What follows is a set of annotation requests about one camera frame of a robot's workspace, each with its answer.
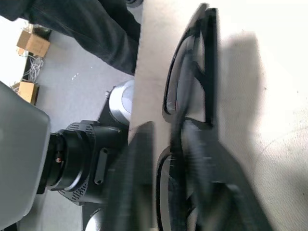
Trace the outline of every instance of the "cardboard box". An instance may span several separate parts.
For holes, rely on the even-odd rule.
[[[23,30],[17,42],[17,46],[21,49],[33,53],[34,55],[44,57],[48,51],[50,42]]]
[[[21,98],[26,100],[28,103],[35,105],[38,92],[39,92],[38,90],[39,90],[39,86],[37,84],[22,81],[19,83],[18,94]]]

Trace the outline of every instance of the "pants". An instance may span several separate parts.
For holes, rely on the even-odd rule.
[[[110,66],[134,75],[140,24],[124,0],[35,0],[23,18],[73,37]]]

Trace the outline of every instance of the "black glasses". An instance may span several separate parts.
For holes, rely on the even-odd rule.
[[[156,171],[159,231],[272,230],[240,165],[219,143],[217,10],[200,5],[174,54],[163,117],[170,146]]]

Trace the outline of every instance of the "table surface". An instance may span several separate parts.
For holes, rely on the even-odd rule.
[[[154,162],[168,146],[167,72],[199,0],[144,2],[130,137],[155,123]],[[276,230],[307,230],[308,5],[209,1],[218,8],[218,125]]]

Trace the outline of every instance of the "person's leg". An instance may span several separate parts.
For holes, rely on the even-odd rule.
[[[140,24],[128,11],[125,0],[98,0],[112,17],[134,40],[139,41]]]
[[[104,62],[134,75],[138,42],[126,34],[98,0],[36,0],[24,18],[74,37]]]

